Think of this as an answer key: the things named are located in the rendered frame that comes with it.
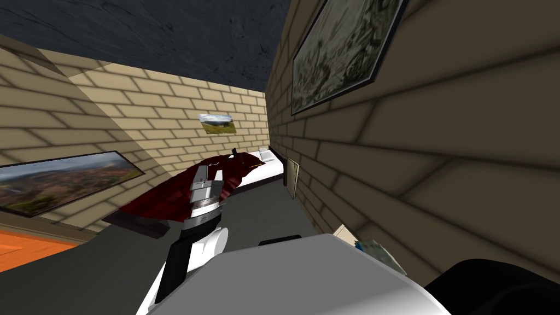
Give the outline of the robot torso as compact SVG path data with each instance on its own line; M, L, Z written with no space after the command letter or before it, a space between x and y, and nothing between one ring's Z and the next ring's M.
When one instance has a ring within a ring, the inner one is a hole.
M147 315L450 315L413 280L322 234L218 254Z

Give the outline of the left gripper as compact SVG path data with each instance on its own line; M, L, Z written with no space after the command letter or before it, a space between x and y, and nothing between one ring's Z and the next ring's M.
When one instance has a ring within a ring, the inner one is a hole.
M217 170L214 180L207 180L207 165L198 166L194 183L190 187L190 202L219 197L222 194L223 183L223 170Z

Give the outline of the large dark-framed pale painting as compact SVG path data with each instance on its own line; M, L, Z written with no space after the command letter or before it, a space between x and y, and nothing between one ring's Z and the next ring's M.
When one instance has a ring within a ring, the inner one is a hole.
M372 83L411 0L325 0L293 59L291 114Z

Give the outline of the bed with red blanket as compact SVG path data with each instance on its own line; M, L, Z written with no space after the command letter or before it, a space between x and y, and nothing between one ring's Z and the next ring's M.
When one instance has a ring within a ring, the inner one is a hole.
M146 237L162 238L170 228L168 221L182 222L190 217L193 207L190 188L197 168L202 165L208 166L210 179L214 179L218 170L222 171L220 201L283 178L283 161L270 150L264 151L264 157L261 153L231 153L204 159L149 189L102 221Z

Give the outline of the small green landscape picture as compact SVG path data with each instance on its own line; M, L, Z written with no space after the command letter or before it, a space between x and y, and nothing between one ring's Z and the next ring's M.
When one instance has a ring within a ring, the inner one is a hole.
M235 134L236 128L230 115L198 114L206 134Z

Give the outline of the wide dark-framed landscape picture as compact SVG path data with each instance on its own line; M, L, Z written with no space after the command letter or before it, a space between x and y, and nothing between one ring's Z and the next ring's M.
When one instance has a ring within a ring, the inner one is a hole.
M143 176L116 150L0 166L0 211L26 218Z

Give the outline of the blue green flat book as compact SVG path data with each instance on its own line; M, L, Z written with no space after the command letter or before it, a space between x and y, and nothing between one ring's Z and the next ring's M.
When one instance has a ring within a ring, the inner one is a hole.
M360 251L365 252L369 256L375 258L379 262L383 263L384 265L394 269L396 272L401 273L402 275L406 276L407 273L404 269L398 264L393 257L382 245L374 240L367 240L367 241L355 241L355 247Z

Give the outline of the beige framed board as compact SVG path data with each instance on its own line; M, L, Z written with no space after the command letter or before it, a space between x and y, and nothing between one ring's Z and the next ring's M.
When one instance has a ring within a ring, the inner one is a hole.
M287 158L287 190L292 199L296 198L296 188L298 183L300 165L291 158Z
M358 240L354 235L346 228L344 224L341 224L334 232L333 235L344 242L348 243L350 246L355 247Z

